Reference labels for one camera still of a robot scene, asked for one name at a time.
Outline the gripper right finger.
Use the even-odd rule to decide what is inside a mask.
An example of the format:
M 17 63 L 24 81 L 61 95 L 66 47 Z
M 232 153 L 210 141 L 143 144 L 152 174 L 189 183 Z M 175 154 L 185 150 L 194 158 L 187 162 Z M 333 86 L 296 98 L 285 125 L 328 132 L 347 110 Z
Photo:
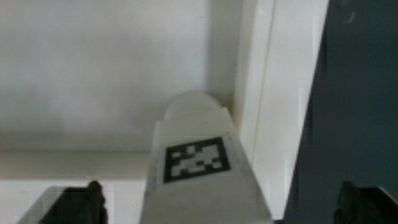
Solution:
M 398 200 L 381 187 L 344 183 L 335 224 L 398 224 Z

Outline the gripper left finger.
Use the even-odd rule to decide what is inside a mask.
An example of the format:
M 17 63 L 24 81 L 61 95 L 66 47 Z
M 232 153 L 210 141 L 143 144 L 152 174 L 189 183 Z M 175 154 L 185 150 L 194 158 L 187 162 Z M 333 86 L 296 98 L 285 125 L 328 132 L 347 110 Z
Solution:
M 104 186 L 52 186 L 43 192 L 17 224 L 109 224 Z

